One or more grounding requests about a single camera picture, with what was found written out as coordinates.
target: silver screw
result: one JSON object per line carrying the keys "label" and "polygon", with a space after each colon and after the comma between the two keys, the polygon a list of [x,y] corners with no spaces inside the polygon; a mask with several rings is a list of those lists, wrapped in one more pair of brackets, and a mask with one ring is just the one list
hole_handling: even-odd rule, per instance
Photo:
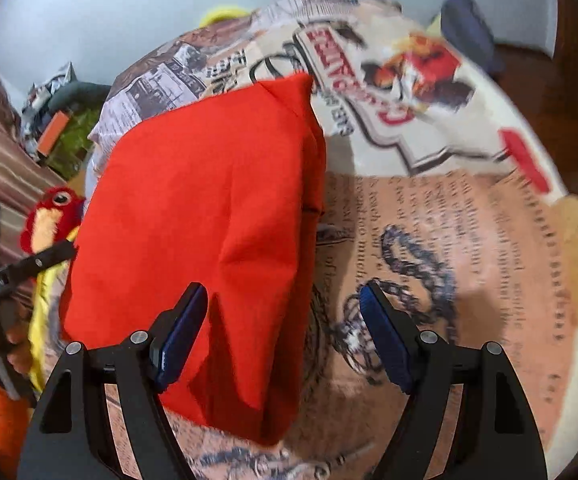
{"label": "silver screw", "polygon": [[436,332],[431,332],[431,330],[425,330],[420,332],[420,340],[428,345],[433,345],[438,341],[438,334]]}
{"label": "silver screw", "polygon": [[502,346],[495,341],[489,341],[486,346],[487,352],[494,355],[502,354]]}
{"label": "silver screw", "polygon": [[138,332],[131,334],[131,342],[139,345],[140,343],[144,343],[147,340],[147,337],[149,337],[149,334],[144,332],[144,330],[138,330]]}
{"label": "silver screw", "polygon": [[67,345],[67,354],[69,355],[77,354],[78,352],[80,352],[81,349],[82,345],[77,341],[74,341],[73,343],[69,343]]}

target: stuffed toy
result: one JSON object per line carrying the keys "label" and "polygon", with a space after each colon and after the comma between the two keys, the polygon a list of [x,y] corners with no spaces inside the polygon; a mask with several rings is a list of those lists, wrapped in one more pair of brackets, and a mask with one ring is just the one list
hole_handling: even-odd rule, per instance
{"label": "stuffed toy", "polygon": [[26,218],[20,235],[20,247],[35,254],[66,240],[67,235],[82,221],[84,199],[68,187],[52,187]]}

